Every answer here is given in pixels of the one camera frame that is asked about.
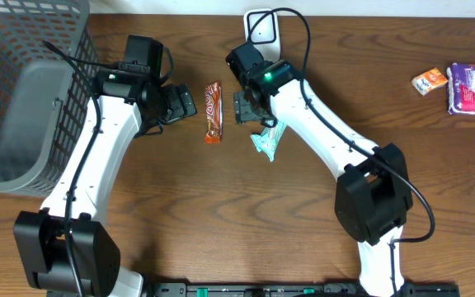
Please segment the orange brown chocolate bar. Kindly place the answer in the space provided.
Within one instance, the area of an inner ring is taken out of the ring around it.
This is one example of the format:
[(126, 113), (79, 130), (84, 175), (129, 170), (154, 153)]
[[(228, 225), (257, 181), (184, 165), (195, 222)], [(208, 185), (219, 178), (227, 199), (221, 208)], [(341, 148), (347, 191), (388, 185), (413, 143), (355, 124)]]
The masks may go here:
[(205, 113), (208, 128), (205, 134), (206, 144), (219, 144), (222, 139), (222, 88), (220, 81), (205, 86)]

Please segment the teal wrapper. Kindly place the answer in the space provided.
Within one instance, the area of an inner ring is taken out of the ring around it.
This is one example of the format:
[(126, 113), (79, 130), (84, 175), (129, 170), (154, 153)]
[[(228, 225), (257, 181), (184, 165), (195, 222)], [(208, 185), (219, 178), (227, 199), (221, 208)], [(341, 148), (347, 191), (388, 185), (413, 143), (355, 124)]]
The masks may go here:
[(265, 128), (260, 134), (252, 134), (251, 139), (258, 153), (265, 153), (271, 162), (287, 124), (279, 121), (273, 128)]

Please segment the small orange snack packet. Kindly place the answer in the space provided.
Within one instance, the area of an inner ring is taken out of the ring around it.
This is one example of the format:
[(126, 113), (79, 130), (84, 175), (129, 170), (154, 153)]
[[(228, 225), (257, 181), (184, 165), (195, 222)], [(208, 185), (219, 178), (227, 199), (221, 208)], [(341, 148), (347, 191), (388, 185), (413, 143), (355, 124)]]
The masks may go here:
[(443, 87), (448, 83), (448, 79), (437, 68), (430, 69), (412, 79), (412, 86), (422, 95)]

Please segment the red purple snack packet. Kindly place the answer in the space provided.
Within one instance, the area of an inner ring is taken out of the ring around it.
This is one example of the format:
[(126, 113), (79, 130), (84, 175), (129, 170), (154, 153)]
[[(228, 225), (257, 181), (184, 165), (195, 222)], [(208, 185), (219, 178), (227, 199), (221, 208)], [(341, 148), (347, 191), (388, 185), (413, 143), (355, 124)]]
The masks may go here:
[(475, 116), (475, 64), (453, 63), (446, 73), (448, 113)]

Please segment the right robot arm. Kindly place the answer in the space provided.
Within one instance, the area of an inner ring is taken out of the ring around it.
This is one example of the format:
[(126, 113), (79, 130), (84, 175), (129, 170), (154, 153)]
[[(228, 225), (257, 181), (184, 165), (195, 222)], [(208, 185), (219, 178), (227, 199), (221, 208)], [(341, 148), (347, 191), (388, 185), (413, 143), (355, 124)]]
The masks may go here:
[(335, 178), (335, 214), (358, 244), (364, 291), (397, 293), (405, 281), (396, 249), (413, 205), (402, 151), (394, 144), (380, 147), (354, 131), (287, 61), (228, 59), (227, 64), (251, 112), (286, 124)]

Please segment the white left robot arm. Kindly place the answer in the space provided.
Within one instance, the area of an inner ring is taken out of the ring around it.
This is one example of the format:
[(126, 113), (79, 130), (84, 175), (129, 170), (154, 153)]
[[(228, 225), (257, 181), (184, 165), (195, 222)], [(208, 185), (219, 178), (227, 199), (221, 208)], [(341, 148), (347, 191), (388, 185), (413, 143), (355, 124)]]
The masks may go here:
[(142, 296), (141, 274), (121, 265), (106, 231), (117, 173), (140, 136), (196, 114), (184, 83), (101, 70), (85, 125), (60, 180), (36, 212), (22, 211), (13, 235), (29, 286), (48, 296)]

